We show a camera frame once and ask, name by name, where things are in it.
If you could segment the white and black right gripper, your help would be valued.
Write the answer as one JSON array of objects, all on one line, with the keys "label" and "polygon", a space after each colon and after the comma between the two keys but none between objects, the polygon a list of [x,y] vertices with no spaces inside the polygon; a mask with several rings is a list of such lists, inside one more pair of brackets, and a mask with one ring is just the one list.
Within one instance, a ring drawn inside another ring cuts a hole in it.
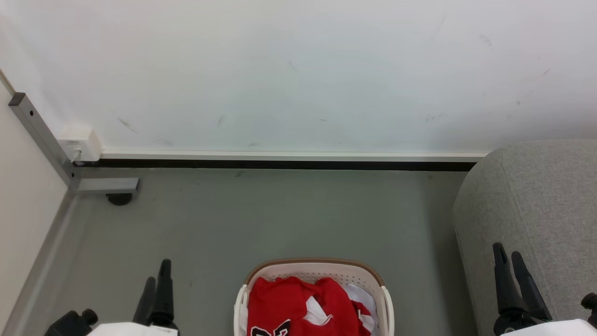
[{"label": "white and black right gripper", "polygon": [[[546,322],[552,315],[522,255],[514,251],[509,260],[500,242],[493,244],[495,293],[499,317],[494,324],[496,336],[595,336],[596,313],[588,319]],[[510,270],[520,286],[518,291]]]}]

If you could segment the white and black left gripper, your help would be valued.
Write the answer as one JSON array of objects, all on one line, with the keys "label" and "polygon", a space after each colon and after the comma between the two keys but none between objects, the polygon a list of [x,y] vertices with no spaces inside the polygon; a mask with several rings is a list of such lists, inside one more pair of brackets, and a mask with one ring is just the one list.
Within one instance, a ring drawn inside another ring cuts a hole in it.
[{"label": "white and black left gripper", "polygon": [[102,323],[90,336],[179,336],[174,323],[172,262],[164,259],[157,279],[148,277],[132,322]]}]

